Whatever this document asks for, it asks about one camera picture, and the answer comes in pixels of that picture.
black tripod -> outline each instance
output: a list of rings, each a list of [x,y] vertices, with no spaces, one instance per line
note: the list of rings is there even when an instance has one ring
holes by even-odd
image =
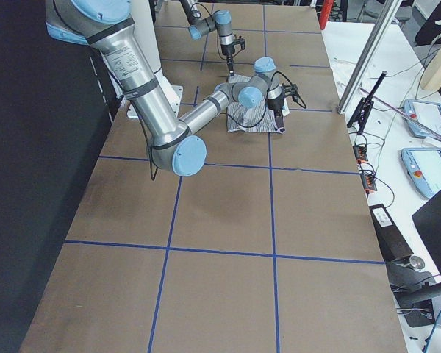
[[[368,122],[370,111],[373,109],[373,105],[374,105],[374,101],[373,101],[374,93],[379,88],[379,85],[382,83],[382,80],[385,78],[385,75],[387,75],[387,71],[382,71],[382,74],[377,80],[376,84],[374,85],[372,91],[369,93],[367,97],[361,98],[361,101],[359,101],[359,104],[354,110],[354,113],[351,116],[350,121],[346,124],[346,127],[350,128],[354,122],[357,122],[359,125],[359,130],[357,132],[358,135],[362,135],[363,132],[365,131],[365,126],[366,123]]]

tiled surface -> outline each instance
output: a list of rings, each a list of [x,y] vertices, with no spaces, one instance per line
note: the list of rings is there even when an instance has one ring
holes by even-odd
[[[160,250],[65,244],[21,352],[146,350],[163,259]]]
[[[138,122],[119,116],[22,351],[405,352],[315,14],[207,6],[245,32],[237,62],[266,50],[308,110],[290,104],[281,136],[229,134],[221,115],[199,132],[201,172],[155,182]],[[178,28],[178,2],[157,26],[182,114],[226,65],[213,34]]]
[[[274,352],[272,282],[269,259],[171,253],[152,352]]]

white desk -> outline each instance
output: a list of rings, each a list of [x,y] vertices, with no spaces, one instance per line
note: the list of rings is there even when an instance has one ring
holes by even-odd
[[[323,31],[323,38],[331,66],[333,67],[335,64],[335,66],[341,65],[341,68],[346,68],[347,64],[343,62],[356,63],[372,28],[372,24],[328,22],[326,29]],[[415,56],[412,47],[407,42],[400,28],[396,25],[392,25],[388,29],[387,34],[368,69],[369,77],[379,77],[380,73],[384,70],[388,72],[388,76],[391,76],[399,71],[407,69],[417,62],[418,58]],[[348,71],[349,72],[345,72],[345,70],[341,71],[341,74],[336,74],[334,72],[334,78],[339,94],[343,92],[343,86],[340,82],[346,83],[351,74],[351,69]],[[418,81],[422,73],[422,67],[418,64],[395,77],[386,78],[382,82],[381,87],[377,90],[376,96],[395,107],[400,107],[404,99],[415,98]],[[375,79],[370,79],[367,81],[367,85],[372,87],[375,82]],[[418,98],[427,96],[430,93],[431,91],[419,89]],[[351,117],[360,98],[361,96],[358,94],[353,98],[345,112],[346,120]],[[431,94],[424,100],[441,103],[441,97],[438,93]],[[375,103],[374,107],[386,109],[379,103]],[[373,110],[365,131],[384,137],[390,128],[393,116],[394,113],[391,111],[380,112],[378,110]],[[356,135],[351,135],[351,141],[354,141],[354,136]],[[373,138],[371,136],[368,136],[367,140],[368,142],[381,143],[378,138]],[[406,175],[400,158],[400,150],[404,147],[432,146],[441,147],[441,143],[431,138],[421,140],[412,137],[409,134],[406,122],[400,116],[396,116],[392,127],[389,130],[385,147],[380,156],[378,178],[389,184],[395,192],[395,201],[388,211],[405,237],[407,243],[415,254],[421,256],[425,260],[425,271],[438,274],[439,271],[436,269],[436,266],[423,245],[423,242],[415,229],[415,225],[412,223],[411,217],[412,214],[425,204],[427,200],[420,196],[416,191],[412,182]],[[378,164],[378,154],[379,148],[377,145],[369,146],[367,155],[370,163],[374,165],[374,167],[377,167]],[[391,192],[380,182],[378,182],[377,187],[378,192],[370,194],[368,204],[383,203],[384,205],[388,205],[392,201]],[[424,344],[423,340],[428,337],[431,327],[414,329],[406,324],[404,318],[400,317],[400,320],[409,353],[421,353]],[[410,340],[409,336],[419,339]],[[441,353],[441,329],[438,329],[434,333],[429,351]]]

blue cable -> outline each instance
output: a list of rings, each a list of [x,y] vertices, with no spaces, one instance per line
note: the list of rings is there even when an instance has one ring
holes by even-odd
[[[426,341],[426,346],[425,346],[425,348],[423,348],[423,353],[426,353],[428,351],[429,343],[431,342],[431,338],[433,337],[434,331],[436,329],[436,325],[438,325],[438,321],[440,319],[440,316],[441,316],[441,310],[438,313],[438,316],[436,317],[436,321],[434,322],[434,325],[433,325],[433,329],[431,330],[431,333],[428,336],[428,339]]]

light blue joint cap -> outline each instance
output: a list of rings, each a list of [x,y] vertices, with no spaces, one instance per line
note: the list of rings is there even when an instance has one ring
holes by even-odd
[[[232,17],[228,10],[219,10],[214,14],[215,22],[218,24],[230,24],[232,22]]]
[[[185,138],[176,147],[171,166],[176,175],[188,177],[198,173],[206,160],[206,144],[198,136]]]
[[[117,24],[131,12],[130,0],[71,0],[89,19],[102,24]]]
[[[253,64],[253,69],[257,73],[269,72],[276,70],[276,65],[274,65],[274,61],[270,57],[260,57]]]
[[[65,29],[52,26],[46,22],[47,32],[54,39],[61,40],[63,42],[69,42],[73,44],[81,44],[87,46],[88,42],[83,35],[76,35],[73,32],[66,31]]]
[[[201,39],[201,33],[198,31],[196,26],[190,26],[188,28],[188,31],[190,31],[190,36],[193,40],[200,40]]]
[[[262,98],[262,91],[256,87],[245,87],[238,93],[239,103],[248,109],[256,107]]]

